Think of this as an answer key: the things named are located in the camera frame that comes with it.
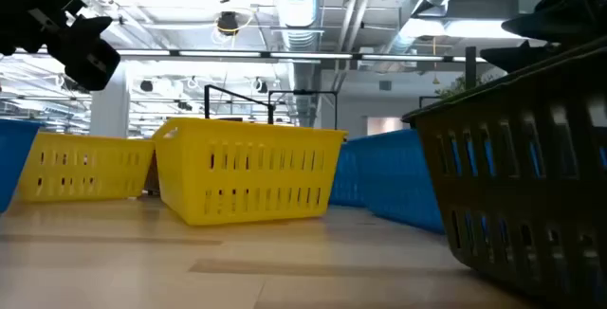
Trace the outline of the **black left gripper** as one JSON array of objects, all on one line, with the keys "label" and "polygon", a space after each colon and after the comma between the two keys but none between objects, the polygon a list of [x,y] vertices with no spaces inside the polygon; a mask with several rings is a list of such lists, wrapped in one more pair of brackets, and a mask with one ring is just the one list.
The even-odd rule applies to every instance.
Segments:
[{"label": "black left gripper", "polygon": [[1,0],[1,54],[35,53],[46,45],[69,78],[102,91],[120,64],[120,54],[101,38],[112,18],[78,16],[68,26],[66,15],[82,6],[82,0]]}]

